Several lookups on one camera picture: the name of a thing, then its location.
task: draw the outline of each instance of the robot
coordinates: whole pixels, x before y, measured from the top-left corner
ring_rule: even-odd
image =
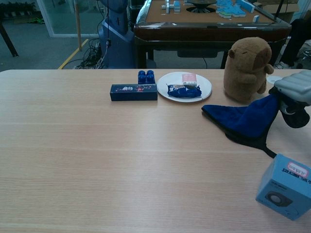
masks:
[[[99,29],[107,68],[135,68],[134,33],[128,29],[128,0],[101,0],[109,10]]]

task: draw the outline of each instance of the yellow floor line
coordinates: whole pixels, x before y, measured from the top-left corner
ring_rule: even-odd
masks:
[[[87,43],[88,39],[86,39],[85,41],[83,41],[82,43],[82,47],[83,45],[85,45]],[[58,68],[58,69],[63,69],[64,66],[77,54],[77,52],[79,51],[79,48],[77,48],[73,53],[72,55],[70,55],[64,62],[63,64]]]

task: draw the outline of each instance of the capybara plush toy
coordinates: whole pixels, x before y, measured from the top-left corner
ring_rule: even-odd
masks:
[[[259,37],[235,42],[225,64],[224,88],[227,95],[240,102],[250,102],[254,93],[266,90],[266,74],[274,69],[268,64],[271,48]]]

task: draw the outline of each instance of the plush toy ear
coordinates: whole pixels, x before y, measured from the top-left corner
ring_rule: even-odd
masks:
[[[229,57],[234,58],[234,51],[229,50],[228,55],[229,55]]]

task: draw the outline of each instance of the blue towel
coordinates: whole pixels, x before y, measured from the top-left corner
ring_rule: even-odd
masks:
[[[229,139],[261,149],[274,158],[276,154],[267,148],[266,139],[279,110],[279,103],[278,95],[271,94],[247,107],[204,105],[202,110]]]

